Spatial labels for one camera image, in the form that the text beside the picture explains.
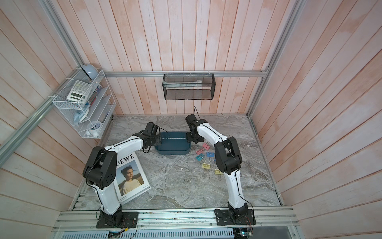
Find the pink binder clip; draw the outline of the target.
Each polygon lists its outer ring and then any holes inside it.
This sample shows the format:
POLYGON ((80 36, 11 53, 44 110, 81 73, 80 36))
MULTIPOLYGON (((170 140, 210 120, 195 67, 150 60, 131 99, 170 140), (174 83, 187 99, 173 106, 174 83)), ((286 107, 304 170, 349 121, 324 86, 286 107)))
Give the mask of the pink binder clip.
POLYGON ((204 148, 201 148, 199 150, 196 151, 196 154, 197 155, 200 155, 200 154, 203 154, 205 152, 205 149, 204 148))
POLYGON ((205 143, 203 144, 203 148, 204 148, 205 150, 210 150, 210 144, 209 144, 208 142, 205 142, 205 143))

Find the teal storage tray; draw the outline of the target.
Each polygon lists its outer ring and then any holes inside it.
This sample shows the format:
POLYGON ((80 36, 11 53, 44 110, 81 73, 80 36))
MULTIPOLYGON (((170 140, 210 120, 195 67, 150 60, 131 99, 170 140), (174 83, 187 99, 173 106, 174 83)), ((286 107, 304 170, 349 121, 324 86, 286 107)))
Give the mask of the teal storage tray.
POLYGON ((191 150, 191 143, 186 139, 185 131, 161 132, 161 144, 155 149, 162 155, 185 155, 191 150))

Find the yellow binder clip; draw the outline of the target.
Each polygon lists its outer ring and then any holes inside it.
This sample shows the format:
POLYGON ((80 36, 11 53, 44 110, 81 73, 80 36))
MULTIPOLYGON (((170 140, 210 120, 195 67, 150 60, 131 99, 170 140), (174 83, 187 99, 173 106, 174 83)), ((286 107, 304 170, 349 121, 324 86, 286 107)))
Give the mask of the yellow binder clip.
POLYGON ((208 164, 208 163, 202 163, 202 168, 203 168, 203 169, 210 169, 210 168, 211 168, 211 165, 208 164))
POLYGON ((224 174, 223 172, 221 172, 221 171, 218 170, 218 169, 215 169, 215 170, 214 170, 214 173, 215 173, 215 175, 223 175, 223 174, 224 174))

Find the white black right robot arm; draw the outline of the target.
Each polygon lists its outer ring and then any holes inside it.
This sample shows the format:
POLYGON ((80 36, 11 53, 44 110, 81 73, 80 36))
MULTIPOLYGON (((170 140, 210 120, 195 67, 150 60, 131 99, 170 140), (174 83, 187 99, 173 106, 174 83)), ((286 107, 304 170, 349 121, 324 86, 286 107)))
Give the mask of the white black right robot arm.
POLYGON ((236 138, 227 137, 215 130, 206 120, 197 119, 194 114, 186 117, 190 131, 186 133, 188 142, 207 140, 215 150, 215 162, 223 173, 228 188, 228 211, 234 220, 243 218, 249 212, 244 199, 240 180, 242 156, 236 138))

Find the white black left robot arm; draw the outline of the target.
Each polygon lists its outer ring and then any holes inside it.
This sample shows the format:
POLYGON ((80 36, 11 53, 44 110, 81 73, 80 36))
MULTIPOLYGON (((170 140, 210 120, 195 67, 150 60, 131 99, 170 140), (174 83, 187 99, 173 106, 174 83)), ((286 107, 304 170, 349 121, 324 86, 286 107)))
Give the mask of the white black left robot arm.
POLYGON ((112 220, 115 225, 122 220, 122 205, 112 185, 116 178, 117 162, 135 151, 159 145, 159 129, 158 125, 149 122, 145 129, 124 141, 112 146, 96 146, 92 149, 83 177, 98 195, 102 211, 100 215, 112 220))

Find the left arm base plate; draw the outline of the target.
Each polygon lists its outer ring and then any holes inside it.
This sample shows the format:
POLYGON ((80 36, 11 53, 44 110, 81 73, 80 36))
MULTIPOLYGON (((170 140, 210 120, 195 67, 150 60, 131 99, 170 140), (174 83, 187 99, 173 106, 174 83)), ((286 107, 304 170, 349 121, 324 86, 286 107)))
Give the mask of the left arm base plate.
POLYGON ((117 211, 114 215, 109 215, 101 211, 96 228, 135 228, 137 226, 138 215, 138 212, 122 211, 117 211))

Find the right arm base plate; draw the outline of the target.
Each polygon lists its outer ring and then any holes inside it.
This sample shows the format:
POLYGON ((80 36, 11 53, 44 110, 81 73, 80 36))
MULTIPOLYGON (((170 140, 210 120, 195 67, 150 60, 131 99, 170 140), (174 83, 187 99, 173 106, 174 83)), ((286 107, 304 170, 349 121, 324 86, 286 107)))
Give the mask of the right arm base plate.
POLYGON ((252 209, 233 210, 233 209, 215 209, 214 214, 216 223, 219 226, 232 225, 256 225, 256 220, 252 209))

